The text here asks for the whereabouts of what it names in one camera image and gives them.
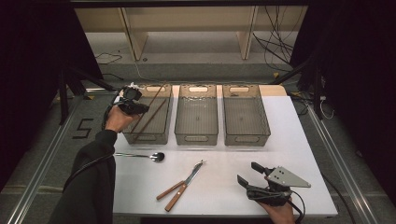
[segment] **metal blade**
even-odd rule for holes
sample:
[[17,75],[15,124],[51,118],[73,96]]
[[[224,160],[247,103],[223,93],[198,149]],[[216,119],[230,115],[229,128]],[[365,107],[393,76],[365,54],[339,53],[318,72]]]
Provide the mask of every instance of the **metal blade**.
[[201,168],[202,164],[204,164],[204,161],[200,161],[195,164],[194,169],[192,170],[192,173],[190,174],[189,177],[184,181],[184,183],[188,186],[190,182],[195,178],[195,176],[198,174],[199,169]]

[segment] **plastic storage bin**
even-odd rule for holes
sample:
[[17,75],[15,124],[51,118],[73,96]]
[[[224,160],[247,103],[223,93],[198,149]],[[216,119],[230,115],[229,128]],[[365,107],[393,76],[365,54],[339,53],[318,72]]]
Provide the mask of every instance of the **plastic storage bin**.
[[218,134],[216,85],[180,85],[175,126],[177,144],[215,146]]
[[258,85],[223,85],[226,146],[262,147],[271,135]]
[[139,103],[149,105],[148,112],[140,121],[135,120],[123,131],[129,144],[152,144],[166,145],[168,142],[169,123],[172,112],[172,86],[163,85],[139,85],[142,97]]

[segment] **white table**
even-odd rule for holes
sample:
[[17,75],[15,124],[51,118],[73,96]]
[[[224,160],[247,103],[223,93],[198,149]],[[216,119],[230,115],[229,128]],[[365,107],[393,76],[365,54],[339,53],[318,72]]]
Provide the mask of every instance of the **white table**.
[[[283,166],[309,182],[310,189],[291,188],[304,199],[307,217],[334,217],[337,211],[320,175],[318,165],[288,96],[263,96],[271,136],[264,147],[226,147],[224,145],[221,86],[218,86],[219,137],[214,147],[178,146],[174,134],[178,86],[173,87],[174,103],[167,145],[129,145],[122,133],[117,152],[151,155],[163,152],[165,159],[116,157],[114,213],[141,217],[266,217],[265,211],[247,198],[236,180],[241,175],[250,185],[266,187],[263,175],[250,168]],[[156,200],[156,196],[186,179],[195,163],[206,161],[178,202],[164,210],[176,190]],[[303,210],[300,199],[293,202]]]

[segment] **aluminum rail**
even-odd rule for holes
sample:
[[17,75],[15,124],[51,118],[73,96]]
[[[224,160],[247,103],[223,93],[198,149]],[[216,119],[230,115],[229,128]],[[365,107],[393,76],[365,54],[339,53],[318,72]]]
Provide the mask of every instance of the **aluminum rail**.
[[338,174],[341,177],[341,180],[346,187],[346,190],[355,204],[356,209],[358,210],[359,216],[361,217],[361,221],[365,224],[375,224],[378,223],[377,218],[371,208],[370,204],[368,203],[367,199],[361,192],[358,184],[353,177],[353,174],[350,172],[347,163],[344,161],[343,156],[341,155],[340,151],[337,148],[337,145],[332,140],[332,137],[327,130],[323,120],[319,120],[318,117],[315,115],[314,110],[311,106],[308,107],[309,117],[314,122],[314,125],[322,139],[327,151],[329,152],[330,158],[334,163],[335,169],[337,170]]
[[12,211],[12,214],[7,221],[8,224],[16,224],[23,222],[23,219],[26,216],[30,205],[32,204],[33,199],[37,194],[38,188],[40,187],[42,181],[44,180],[44,177],[46,176],[47,171],[50,168],[50,165],[52,164],[53,158],[55,157],[59,149],[59,146],[64,140],[64,136],[70,126],[70,123],[72,121],[72,118],[74,117],[78,105],[82,102],[82,99],[83,99],[82,95],[76,96],[73,99],[72,105],[70,107],[70,111],[71,111],[70,115],[68,116],[64,124],[58,128],[58,131],[56,132],[51,143],[49,144],[49,147],[43,159],[41,160],[40,164],[38,165],[35,174],[33,175],[28,186],[26,187],[26,190],[24,191],[20,200],[18,201],[17,205]]

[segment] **spoon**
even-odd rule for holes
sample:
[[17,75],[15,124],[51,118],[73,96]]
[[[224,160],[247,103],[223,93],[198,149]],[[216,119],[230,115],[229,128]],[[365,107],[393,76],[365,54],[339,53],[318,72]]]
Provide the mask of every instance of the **spoon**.
[[165,158],[165,154],[161,152],[156,152],[152,154],[151,156],[146,156],[146,155],[135,155],[135,154],[129,154],[129,153],[120,153],[116,152],[114,153],[115,156],[124,156],[124,157],[147,157],[150,158],[152,161],[163,161],[163,158]]

